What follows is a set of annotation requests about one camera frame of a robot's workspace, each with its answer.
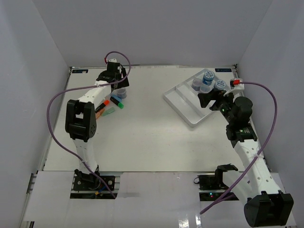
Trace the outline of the clear jar blue clips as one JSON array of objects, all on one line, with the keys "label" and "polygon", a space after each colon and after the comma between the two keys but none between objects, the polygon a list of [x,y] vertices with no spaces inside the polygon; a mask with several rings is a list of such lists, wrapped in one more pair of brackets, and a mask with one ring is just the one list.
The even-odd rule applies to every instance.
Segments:
[{"label": "clear jar blue clips", "polygon": [[126,88],[117,89],[116,94],[120,99],[125,99],[127,97]]}]

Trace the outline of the blue-white labelled slime jar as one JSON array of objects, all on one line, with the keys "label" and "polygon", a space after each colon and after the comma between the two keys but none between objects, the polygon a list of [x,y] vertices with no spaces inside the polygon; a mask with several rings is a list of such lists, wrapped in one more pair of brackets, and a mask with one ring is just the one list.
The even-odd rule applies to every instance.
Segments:
[{"label": "blue-white labelled slime jar", "polygon": [[215,77],[215,73],[213,71],[207,70],[206,72],[204,72],[202,78],[203,84],[210,86],[214,80],[214,77]]}]

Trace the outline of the clear jar of clips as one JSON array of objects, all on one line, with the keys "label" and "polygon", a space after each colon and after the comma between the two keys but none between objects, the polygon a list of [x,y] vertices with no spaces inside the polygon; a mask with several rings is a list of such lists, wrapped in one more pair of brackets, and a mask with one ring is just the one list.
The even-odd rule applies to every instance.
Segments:
[{"label": "clear jar of clips", "polygon": [[192,87],[195,91],[199,91],[199,90],[200,90],[200,87],[201,87],[201,84],[202,84],[202,80],[199,79],[199,78],[195,78],[195,79],[193,79],[193,81],[192,81],[191,87]]}]

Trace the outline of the green cap black highlighter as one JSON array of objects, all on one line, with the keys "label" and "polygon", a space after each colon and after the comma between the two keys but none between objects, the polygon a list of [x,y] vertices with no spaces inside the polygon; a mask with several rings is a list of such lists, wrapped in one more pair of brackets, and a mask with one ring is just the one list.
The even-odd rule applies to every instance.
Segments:
[{"label": "green cap black highlighter", "polygon": [[123,105],[120,101],[118,101],[116,98],[110,97],[110,100],[111,100],[116,106],[118,106],[120,109],[123,109],[123,108],[124,108],[124,105]]}]

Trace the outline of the clear jar dark clips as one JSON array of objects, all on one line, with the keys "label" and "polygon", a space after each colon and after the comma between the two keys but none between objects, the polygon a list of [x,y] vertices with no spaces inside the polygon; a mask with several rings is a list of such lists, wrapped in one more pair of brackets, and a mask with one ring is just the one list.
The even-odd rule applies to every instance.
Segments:
[{"label": "clear jar dark clips", "polygon": [[209,85],[202,84],[202,85],[200,86],[199,92],[200,92],[200,93],[207,94],[207,93],[209,93],[211,90],[212,90],[212,88],[211,88]]}]

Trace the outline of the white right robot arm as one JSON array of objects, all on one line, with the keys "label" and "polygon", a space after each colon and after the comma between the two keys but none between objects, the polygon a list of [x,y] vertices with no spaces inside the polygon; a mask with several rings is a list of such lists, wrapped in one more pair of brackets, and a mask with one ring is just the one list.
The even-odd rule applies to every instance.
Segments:
[{"label": "white right robot arm", "polygon": [[284,193],[273,179],[264,158],[259,153],[257,136],[250,124],[252,102],[232,93],[212,89],[198,94],[200,106],[210,102],[212,111],[219,111],[227,121],[226,135],[240,157],[244,167],[240,173],[232,164],[220,165],[215,171],[215,185],[226,189],[215,202],[220,202],[230,191],[244,205],[244,215],[249,226],[284,226],[291,214],[294,200]]}]

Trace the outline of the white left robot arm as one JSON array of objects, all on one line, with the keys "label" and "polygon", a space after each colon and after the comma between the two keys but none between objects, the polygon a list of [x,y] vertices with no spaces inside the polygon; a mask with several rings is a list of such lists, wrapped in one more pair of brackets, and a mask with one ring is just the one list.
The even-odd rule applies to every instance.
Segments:
[{"label": "white left robot arm", "polygon": [[110,59],[106,64],[106,70],[101,72],[95,81],[97,87],[88,90],[77,100],[69,100],[66,106],[65,131],[76,146],[76,154],[82,159],[78,170],[87,174],[84,184],[91,190],[100,185],[100,177],[91,173],[98,169],[91,141],[97,130],[95,110],[117,87],[117,85],[103,84],[117,82],[125,75],[125,68],[117,62],[117,59]]}]

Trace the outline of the white compartment tray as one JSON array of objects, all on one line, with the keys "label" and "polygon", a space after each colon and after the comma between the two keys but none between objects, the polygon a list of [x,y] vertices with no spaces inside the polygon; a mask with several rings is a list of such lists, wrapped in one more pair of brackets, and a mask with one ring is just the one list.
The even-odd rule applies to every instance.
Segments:
[{"label": "white compartment tray", "polygon": [[229,89],[229,80],[235,78],[236,73],[234,69],[231,69],[232,72],[222,73],[216,72],[215,68],[205,68],[163,94],[163,99],[168,105],[192,128],[198,126],[204,119],[212,114],[212,111],[209,108],[213,102],[206,108],[201,108],[198,99],[198,91],[195,91],[191,87],[193,79],[199,78],[202,80],[204,72],[207,70],[215,73],[211,87],[214,86],[215,81],[224,80],[227,84],[227,90]]}]

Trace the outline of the orange cap black highlighter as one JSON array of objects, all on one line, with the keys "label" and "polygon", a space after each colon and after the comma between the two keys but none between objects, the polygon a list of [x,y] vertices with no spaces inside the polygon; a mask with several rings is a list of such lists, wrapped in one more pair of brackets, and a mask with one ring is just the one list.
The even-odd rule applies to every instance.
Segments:
[{"label": "orange cap black highlighter", "polygon": [[103,103],[101,103],[96,109],[95,109],[95,113],[98,113],[99,111],[101,111],[103,108],[105,108],[107,105],[109,105],[110,101],[109,100],[105,100]]}]

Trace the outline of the blue label sticker right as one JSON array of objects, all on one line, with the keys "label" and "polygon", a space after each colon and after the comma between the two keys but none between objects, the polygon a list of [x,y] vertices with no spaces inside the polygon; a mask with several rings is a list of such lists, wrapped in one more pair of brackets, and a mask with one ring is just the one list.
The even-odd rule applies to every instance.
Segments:
[{"label": "blue label sticker right", "polygon": [[232,72],[231,68],[215,68],[216,72]]}]

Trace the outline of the blue label sticker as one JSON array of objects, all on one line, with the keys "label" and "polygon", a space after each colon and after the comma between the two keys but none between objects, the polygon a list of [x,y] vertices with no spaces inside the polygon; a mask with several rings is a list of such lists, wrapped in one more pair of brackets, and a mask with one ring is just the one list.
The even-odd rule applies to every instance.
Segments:
[{"label": "blue label sticker", "polygon": [[72,74],[87,74],[88,69],[73,69]]},{"label": "blue label sticker", "polygon": [[231,68],[215,68],[216,72],[232,72]]}]

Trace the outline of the blue label sticker left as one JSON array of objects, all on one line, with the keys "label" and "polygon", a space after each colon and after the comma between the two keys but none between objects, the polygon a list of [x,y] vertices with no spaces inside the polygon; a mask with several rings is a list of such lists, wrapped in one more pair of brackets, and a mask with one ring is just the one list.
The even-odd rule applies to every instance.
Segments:
[{"label": "blue label sticker left", "polygon": [[87,74],[88,69],[73,69],[72,74]]}]

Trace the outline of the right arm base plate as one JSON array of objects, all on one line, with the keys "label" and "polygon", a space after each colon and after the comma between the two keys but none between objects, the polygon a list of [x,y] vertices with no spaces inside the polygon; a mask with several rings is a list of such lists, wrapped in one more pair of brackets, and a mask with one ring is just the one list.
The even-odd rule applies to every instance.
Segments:
[{"label": "right arm base plate", "polygon": [[198,184],[200,190],[227,190],[228,186],[223,182],[223,173],[228,171],[238,171],[238,168],[232,164],[219,165],[214,173],[198,175],[193,183]]}]

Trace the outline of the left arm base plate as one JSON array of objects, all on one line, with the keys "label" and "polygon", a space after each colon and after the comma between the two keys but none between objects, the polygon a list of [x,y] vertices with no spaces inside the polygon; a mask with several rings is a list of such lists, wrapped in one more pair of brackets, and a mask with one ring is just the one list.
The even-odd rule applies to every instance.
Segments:
[{"label": "left arm base plate", "polygon": [[[100,176],[100,177],[107,184],[110,190],[114,190],[115,176]],[[75,176],[72,190],[74,191],[101,190],[103,187],[105,187],[104,190],[107,190],[104,183],[101,182],[98,178],[96,178],[92,174],[89,175],[86,174],[86,175],[82,175],[81,177]]]}]

